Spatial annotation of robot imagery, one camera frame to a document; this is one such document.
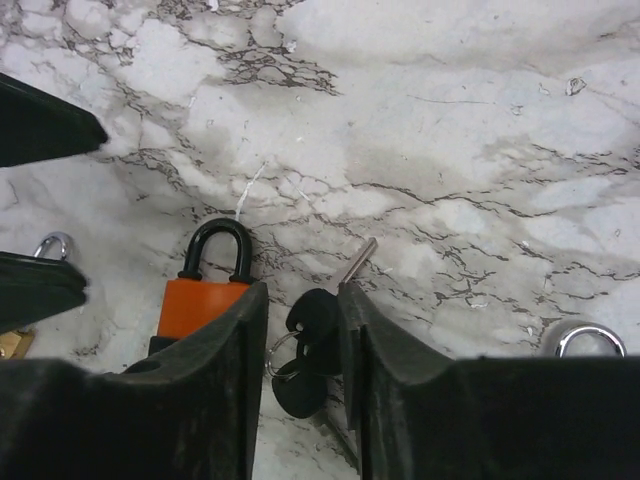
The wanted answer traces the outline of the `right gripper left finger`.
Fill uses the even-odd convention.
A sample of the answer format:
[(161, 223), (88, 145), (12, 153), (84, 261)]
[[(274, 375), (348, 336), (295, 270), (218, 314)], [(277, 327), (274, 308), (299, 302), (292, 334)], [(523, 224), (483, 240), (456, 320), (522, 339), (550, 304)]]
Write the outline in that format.
[(121, 373), (59, 359), (1, 365), (5, 479), (248, 479), (268, 289)]

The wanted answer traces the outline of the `black-headed keys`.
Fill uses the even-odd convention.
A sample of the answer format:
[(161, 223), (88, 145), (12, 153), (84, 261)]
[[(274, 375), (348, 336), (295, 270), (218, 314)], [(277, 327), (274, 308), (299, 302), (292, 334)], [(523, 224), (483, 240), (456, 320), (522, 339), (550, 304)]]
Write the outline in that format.
[[(287, 334), (268, 350), (266, 371), (273, 393), (282, 409), (294, 418), (309, 418), (321, 410), (328, 398), (328, 380), (342, 373), (338, 291), (377, 246), (376, 239), (368, 239), (325, 284), (302, 294), (286, 318)], [(275, 368), (274, 353), (290, 339), (296, 342), (295, 357)]]

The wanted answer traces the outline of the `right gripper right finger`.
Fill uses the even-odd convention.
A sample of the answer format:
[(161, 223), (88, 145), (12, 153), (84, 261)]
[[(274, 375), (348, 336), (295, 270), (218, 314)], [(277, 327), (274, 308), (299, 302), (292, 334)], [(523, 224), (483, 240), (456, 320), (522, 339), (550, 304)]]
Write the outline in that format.
[(344, 403), (364, 479), (635, 479), (635, 357), (448, 358), (338, 294)]

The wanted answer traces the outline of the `orange black padlock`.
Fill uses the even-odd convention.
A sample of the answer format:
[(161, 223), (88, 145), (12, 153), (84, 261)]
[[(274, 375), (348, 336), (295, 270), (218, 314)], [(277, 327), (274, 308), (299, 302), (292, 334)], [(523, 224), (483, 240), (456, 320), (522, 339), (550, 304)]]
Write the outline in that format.
[[(201, 256), (215, 234), (235, 239), (235, 268), (226, 283), (206, 282), (200, 272)], [(149, 342), (153, 355), (189, 336), (225, 313), (254, 282), (251, 275), (253, 244), (248, 230), (238, 221), (217, 218), (205, 222), (192, 236), (182, 270), (166, 284), (156, 334)]]

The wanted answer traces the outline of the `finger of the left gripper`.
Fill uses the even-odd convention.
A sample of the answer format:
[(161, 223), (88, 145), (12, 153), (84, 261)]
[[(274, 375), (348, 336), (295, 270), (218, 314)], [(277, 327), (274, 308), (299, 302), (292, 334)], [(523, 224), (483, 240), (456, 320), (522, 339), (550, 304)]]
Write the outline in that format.
[(0, 122), (3, 168), (91, 153), (108, 142), (92, 113), (5, 74)]
[(1, 253), (1, 333), (87, 302), (87, 278), (64, 260)]

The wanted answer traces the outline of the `small brass padlock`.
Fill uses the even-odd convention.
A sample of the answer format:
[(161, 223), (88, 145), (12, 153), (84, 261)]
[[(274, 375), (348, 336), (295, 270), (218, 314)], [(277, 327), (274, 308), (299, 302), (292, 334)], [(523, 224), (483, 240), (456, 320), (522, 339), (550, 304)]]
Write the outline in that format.
[(551, 341), (551, 352), (560, 358), (627, 355), (624, 342), (614, 330), (592, 322), (572, 322), (559, 328)]

